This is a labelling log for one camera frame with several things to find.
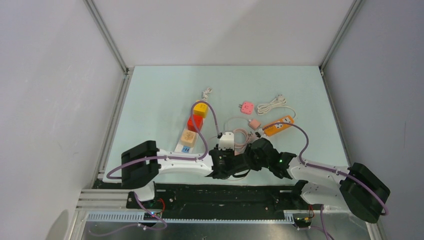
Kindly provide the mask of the orange power strip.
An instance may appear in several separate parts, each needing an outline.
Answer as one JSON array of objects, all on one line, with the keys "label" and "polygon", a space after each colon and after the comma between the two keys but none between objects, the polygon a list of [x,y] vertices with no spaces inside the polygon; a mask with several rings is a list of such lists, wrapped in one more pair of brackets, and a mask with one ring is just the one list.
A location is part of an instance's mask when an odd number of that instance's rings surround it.
[{"label": "orange power strip", "polygon": [[287,128],[290,128],[290,124],[294,124],[295,121],[290,115],[286,115],[282,118],[279,118],[267,125],[265,125],[262,129],[265,135],[268,137],[274,136]]}]

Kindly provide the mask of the small pink plug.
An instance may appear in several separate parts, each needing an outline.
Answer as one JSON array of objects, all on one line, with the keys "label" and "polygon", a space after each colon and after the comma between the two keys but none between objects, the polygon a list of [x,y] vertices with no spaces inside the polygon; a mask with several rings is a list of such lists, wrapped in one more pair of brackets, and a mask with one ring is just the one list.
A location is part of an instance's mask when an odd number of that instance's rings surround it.
[{"label": "small pink plug", "polygon": [[251,119],[251,120],[249,120],[249,122],[248,122],[248,126],[249,126],[252,130],[256,131],[256,130],[258,130],[258,129],[261,127],[261,122],[260,122],[260,121],[258,121],[257,119]]}]

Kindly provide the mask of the beige cube plug adapter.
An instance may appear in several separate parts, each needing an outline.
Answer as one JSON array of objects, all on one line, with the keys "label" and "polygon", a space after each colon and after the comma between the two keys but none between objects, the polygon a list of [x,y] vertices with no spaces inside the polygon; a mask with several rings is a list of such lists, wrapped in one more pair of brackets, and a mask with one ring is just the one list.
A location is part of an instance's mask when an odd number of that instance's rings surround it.
[{"label": "beige cube plug adapter", "polygon": [[193,148],[196,144],[197,136],[196,132],[184,129],[180,137],[180,142],[183,146]]}]

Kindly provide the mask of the red cube socket adapter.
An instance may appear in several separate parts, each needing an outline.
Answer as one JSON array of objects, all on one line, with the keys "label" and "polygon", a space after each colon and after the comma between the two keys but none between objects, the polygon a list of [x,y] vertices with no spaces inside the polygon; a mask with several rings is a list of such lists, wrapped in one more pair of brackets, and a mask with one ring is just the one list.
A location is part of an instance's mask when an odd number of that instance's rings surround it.
[{"label": "red cube socket adapter", "polygon": [[203,124],[204,124],[203,117],[200,115],[194,114],[189,117],[186,126],[189,131],[197,133],[198,130],[200,131],[202,129]]}]

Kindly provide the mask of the yellow cube socket adapter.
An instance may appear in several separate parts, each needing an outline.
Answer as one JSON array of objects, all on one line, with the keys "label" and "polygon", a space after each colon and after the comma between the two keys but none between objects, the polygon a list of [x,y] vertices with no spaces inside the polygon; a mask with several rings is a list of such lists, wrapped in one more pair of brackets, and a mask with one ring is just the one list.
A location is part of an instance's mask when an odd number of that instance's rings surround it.
[{"label": "yellow cube socket adapter", "polygon": [[204,102],[197,102],[193,108],[193,114],[205,119],[209,112],[209,106]]}]

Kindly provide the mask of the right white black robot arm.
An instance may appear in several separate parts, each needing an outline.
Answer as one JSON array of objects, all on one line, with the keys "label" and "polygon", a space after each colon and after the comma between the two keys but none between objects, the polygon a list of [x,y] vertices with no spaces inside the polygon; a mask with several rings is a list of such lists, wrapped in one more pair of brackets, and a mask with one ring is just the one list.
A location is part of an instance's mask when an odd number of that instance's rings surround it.
[{"label": "right white black robot arm", "polygon": [[308,204],[332,206],[371,224],[388,215],[386,202],[391,191],[364,164],[336,166],[303,159],[279,152],[265,138],[250,143],[242,157],[251,170],[268,169],[280,179],[296,180],[290,202],[297,209]]}]

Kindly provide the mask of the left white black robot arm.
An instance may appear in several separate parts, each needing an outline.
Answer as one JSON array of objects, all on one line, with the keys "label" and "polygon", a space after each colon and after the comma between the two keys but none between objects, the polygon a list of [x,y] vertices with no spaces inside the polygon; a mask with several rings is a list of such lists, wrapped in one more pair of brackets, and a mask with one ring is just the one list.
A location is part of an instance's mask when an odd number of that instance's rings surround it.
[{"label": "left white black robot arm", "polygon": [[213,179],[227,179],[250,167],[242,154],[217,147],[207,153],[171,152],[147,140],[121,154],[121,188],[142,190],[138,201],[145,208],[157,204],[154,178],[165,174],[188,173]]}]

